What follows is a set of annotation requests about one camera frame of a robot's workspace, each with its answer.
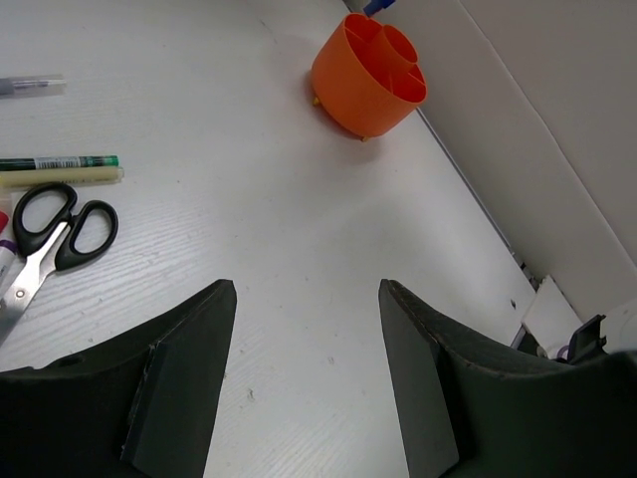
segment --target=white desk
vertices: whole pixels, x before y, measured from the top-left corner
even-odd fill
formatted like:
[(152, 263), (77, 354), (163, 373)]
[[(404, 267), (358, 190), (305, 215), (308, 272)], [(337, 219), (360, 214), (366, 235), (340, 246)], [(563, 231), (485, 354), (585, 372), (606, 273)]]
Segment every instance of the white desk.
[(79, 189), (117, 209), (112, 249), (47, 281), (2, 369), (230, 278), (207, 476), (407, 475), (380, 279), (504, 343), (533, 291), (418, 115), (361, 143), (311, 106), (307, 71), (345, 13), (339, 0), (2, 2), (0, 76), (69, 87), (0, 102), (0, 154), (116, 153), (126, 170)]

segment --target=black object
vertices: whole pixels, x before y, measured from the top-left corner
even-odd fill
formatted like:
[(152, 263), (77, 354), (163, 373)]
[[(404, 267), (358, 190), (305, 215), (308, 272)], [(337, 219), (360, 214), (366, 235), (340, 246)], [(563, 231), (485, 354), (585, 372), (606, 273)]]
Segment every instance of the black object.
[(498, 344), (382, 281), (410, 476), (637, 476), (637, 353), (579, 366)]
[(236, 303), (218, 281), (107, 342), (0, 373), (0, 476), (201, 477)]
[[(29, 231), (24, 225), (25, 209), (30, 202), (47, 192), (60, 193), (66, 198), (66, 201), (55, 217), (43, 230), (38, 232)], [(77, 202), (78, 194), (75, 189), (62, 182), (41, 184), (27, 191), (27, 193), (18, 201), (13, 213), (13, 233), (16, 237), (16, 243), (18, 244), (20, 254), (23, 257), (27, 257), (40, 250), (51, 237), (51, 234), (53, 234), (58, 225), (62, 222), (68, 222), (71, 225), (71, 231), (64, 238), (60, 245), (60, 249), (56, 253), (56, 269), (58, 271), (65, 271), (81, 266), (95, 260), (106, 252), (117, 235), (117, 213), (110, 204), (94, 200), (87, 202), (82, 210), (74, 216), (72, 209), (75, 207)], [(108, 237), (104, 244), (96, 250), (80, 252), (76, 248), (76, 240), (78, 239), (85, 222), (94, 211), (102, 212), (108, 218), (108, 222), (110, 223)]]
[(573, 333), (568, 344), (568, 363), (583, 363), (606, 355), (603, 348), (606, 337), (600, 336), (601, 321), (604, 319), (606, 316), (595, 316)]

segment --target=green marker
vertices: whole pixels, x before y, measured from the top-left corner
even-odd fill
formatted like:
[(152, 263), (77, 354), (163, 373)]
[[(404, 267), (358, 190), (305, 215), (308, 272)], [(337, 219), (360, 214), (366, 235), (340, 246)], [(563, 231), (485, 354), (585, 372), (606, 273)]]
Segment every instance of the green marker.
[(51, 156), (0, 158), (0, 171), (29, 171), (58, 167), (119, 166), (117, 156)]

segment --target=pen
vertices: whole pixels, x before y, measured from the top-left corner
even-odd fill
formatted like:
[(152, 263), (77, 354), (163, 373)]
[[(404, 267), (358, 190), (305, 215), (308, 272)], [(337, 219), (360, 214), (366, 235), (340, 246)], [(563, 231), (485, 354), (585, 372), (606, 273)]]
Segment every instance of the pen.
[(59, 95), (66, 85), (62, 75), (0, 78), (0, 98)]
[(51, 156), (0, 158), (0, 171), (26, 171), (56, 167), (119, 166), (117, 156)]
[(114, 166), (3, 171), (0, 172), (0, 187), (31, 187), (45, 182), (114, 183), (120, 182), (122, 178), (123, 168)]

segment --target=black scissor handle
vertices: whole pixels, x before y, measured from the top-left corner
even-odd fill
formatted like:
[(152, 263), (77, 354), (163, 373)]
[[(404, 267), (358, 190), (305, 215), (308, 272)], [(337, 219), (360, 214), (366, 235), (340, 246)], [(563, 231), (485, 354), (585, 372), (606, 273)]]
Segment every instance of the black scissor handle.
[[(50, 191), (61, 193), (67, 200), (44, 229), (38, 232), (28, 230), (24, 225), (24, 211), (27, 205), (38, 196)], [(40, 250), (61, 222), (70, 223), (73, 218), (71, 209), (73, 209), (77, 202), (78, 194), (75, 189), (62, 182), (50, 182), (29, 189), (29, 191), (20, 198), (13, 212), (13, 233), (16, 236), (18, 251), (20, 251), (22, 257), (30, 256)]]
[[(80, 252), (76, 248), (76, 240), (82, 232), (85, 222), (93, 211), (103, 212), (110, 222), (108, 231), (108, 237), (97, 249), (91, 252)], [(89, 201), (87, 202), (80, 213), (73, 216), (71, 231), (64, 238), (60, 249), (56, 253), (56, 269), (58, 271), (66, 271), (78, 266), (87, 264), (88, 262), (96, 260), (111, 246), (117, 235), (118, 220), (117, 213), (112, 206), (103, 201)]]

